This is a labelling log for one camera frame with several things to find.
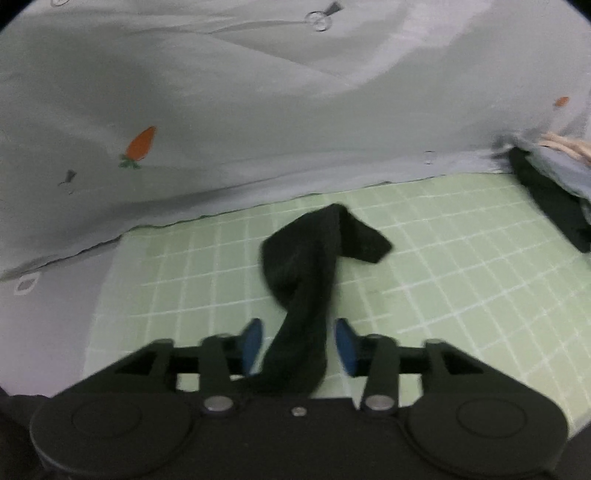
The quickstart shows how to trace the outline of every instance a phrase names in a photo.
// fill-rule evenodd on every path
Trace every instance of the black cloth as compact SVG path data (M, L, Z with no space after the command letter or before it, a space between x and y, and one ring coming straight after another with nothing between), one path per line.
M44 472L29 437L29 422L46 399L40 395L10 397L0 388L0 480L56 478Z
M585 220L579 198L538 172L527 160L527 152L513 148L509 162L519 182L527 188L538 207L582 253L591 249L591 226Z
M312 393L326 371L326 316L337 258L377 263L390 250L386 237L338 204L306 213L266 239L263 275L287 315L261 373L241 381L241 389L258 395Z

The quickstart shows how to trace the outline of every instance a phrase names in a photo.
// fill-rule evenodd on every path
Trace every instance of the white grid line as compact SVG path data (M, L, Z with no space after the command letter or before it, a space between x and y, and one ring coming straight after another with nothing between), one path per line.
M219 260L220 260L220 245L219 245L219 241L220 238L222 237L222 228L220 226L220 223L217 222L215 224L215 239L213 241L214 243L214 251L213 251L213 272L216 273L213 277L212 277L212 289L211 289L211 296L209 299L209 335L213 335L215 328L213 325L214 322L214 315L215 315L215 306L216 306L216 295L217 295L217 267L219 265Z

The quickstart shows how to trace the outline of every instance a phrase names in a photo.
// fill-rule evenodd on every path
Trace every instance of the orange carrot pattern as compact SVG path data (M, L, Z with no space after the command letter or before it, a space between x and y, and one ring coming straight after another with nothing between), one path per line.
M570 97L560 97L554 102L554 106L561 107L565 106L570 100Z
M156 127L149 127L135 137L125 154L121 155L122 162L119 164L121 168L140 168L138 162L143 160L152 148L152 140L156 133Z

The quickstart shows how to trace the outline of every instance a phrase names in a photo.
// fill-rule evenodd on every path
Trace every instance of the silver bolt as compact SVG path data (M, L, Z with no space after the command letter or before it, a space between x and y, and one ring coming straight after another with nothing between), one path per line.
M212 412L221 412L230 410L234 405L234 402L231 398L225 397L223 395L216 395L214 397L206 398L203 402L205 408Z
M365 399L365 404L373 411L386 411L390 410L395 402L387 395L370 395Z
M306 416L307 413L308 413L308 410L306 410L305 407L293 407L291 409L291 414L294 417L304 417L304 416Z

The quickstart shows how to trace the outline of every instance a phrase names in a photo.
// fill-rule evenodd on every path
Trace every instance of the light green cutting mat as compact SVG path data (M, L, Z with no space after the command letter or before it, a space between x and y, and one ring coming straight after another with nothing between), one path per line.
M468 174L273 205L126 234L103 286L85 375L157 338L195 345L284 311L259 272L261 241L306 211L340 202L395 251L378 265L341 259L332 318L402 345L443 338L548 395L571 426L591 413L591 267L511 176ZM330 341L318 395L361 394ZM401 402L418 393L401 380ZM184 376L181 387L195 388Z

